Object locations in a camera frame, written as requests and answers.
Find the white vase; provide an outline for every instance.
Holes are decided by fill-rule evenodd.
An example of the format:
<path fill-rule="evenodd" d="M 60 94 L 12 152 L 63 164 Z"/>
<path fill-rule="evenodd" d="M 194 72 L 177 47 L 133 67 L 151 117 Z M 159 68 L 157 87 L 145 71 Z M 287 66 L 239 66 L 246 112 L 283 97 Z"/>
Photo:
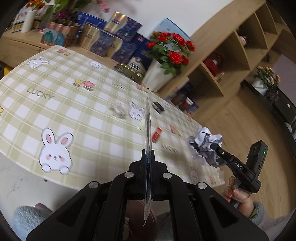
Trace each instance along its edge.
<path fill-rule="evenodd" d="M 153 59 L 142 84 L 151 91 L 158 91 L 166 82 L 173 78 L 172 73 L 163 74 L 164 72 L 165 69 L 161 68 L 161 64 Z"/>
<path fill-rule="evenodd" d="M 253 87 L 261 94 L 265 95 L 268 88 L 263 84 L 262 80 L 259 78 L 255 78 L 254 83 L 252 84 Z"/>
<path fill-rule="evenodd" d="M 30 10 L 27 12 L 24 24 L 22 26 L 22 31 L 21 31 L 22 33 L 27 33 L 31 30 L 36 13 L 37 13 L 37 9 Z"/>

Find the screw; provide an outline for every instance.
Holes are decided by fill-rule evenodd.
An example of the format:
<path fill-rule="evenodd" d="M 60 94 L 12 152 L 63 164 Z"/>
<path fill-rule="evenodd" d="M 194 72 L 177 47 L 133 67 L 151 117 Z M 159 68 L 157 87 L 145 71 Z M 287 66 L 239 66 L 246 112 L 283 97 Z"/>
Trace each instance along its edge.
<path fill-rule="evenodd" d="M 206 189 L 207 184 L 205 184 L 205 183 L 198 183 L 197 187 L 198 187 L 199 189 Z"/>
<path fill-rule="evenodd" d="M 97 183 L 97 182 L 91 182 L 90 184 L 89 184 L 89 187 L 91 188 L 91 189 L 95 189 L 95 188 L 97 188 L 99 186 L 99 184 Z"/>
<path fill-rule="evenodd" d="M 131 178 L 131 177 L 133 177 L 133 172 L 126 172 L 124 174 L 124 176 L 127 177 L 127 178 Z"/>
<path fill-rule="evenodd" d="M 172 177 L 172 174 L 170 174 L 169 172 L 165 172 L 163 174 L 163 178 L 165 178 L 165 179 L 170 179 L 171 177 Z"/>

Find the hand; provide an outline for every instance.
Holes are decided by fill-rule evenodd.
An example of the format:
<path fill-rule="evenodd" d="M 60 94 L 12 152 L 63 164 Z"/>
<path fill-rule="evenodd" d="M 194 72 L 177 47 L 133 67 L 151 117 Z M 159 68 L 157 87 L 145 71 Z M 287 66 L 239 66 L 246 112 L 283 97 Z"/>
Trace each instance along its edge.
<path fill-rule="evenodd" d="M 233 188 L 235 177 L 229 178 L 229 186 L 225 188 L 224 193 L 222 196 L 227 202 L 230 202 L 231 198 L 239 201 L 241 204 L 237 209 L 240 211 L 244 216 L 249 218 L 254 211 L 254 203 L 250 196 L 250 194 L 244 192 L 239 188 Z"/>

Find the gray fuzzy sleeve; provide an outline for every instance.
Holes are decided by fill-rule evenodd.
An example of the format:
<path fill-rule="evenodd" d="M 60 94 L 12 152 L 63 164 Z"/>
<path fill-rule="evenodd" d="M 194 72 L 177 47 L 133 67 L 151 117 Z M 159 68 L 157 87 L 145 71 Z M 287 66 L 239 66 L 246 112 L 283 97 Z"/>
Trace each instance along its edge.
<path fill-rule="evenodd" d="M 287 216 L 272 219 L 266 214 L 262 203 L 255 201 L 254 205 L 258 206 L 258 213 L 251 221 L 267 234 L 270 241 L 273 241 L 280 234 L 295 211 L 294 209 Z"/>

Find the wall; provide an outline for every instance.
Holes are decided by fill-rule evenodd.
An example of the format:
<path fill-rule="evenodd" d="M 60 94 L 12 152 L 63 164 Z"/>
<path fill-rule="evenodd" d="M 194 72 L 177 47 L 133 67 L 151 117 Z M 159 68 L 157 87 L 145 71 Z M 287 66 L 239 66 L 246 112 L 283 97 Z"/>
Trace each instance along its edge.
<path fill-rule="evenodd" d="M 281 55 L 273 70 L 281 78 L 279 88 L 296 106 L 296 64 L 285 55 Z"/>
<path fill-rule="evenodd" d="M 90 3 L 82 12 L 108 21 L 119 11 L 143 26 L 138 31 L 148 37 L 164 19 L 169 18 L 191 36 L 206 21 L 233 0 L 106 0 L 110 13 L 102 13 L 96 3 Z"/>

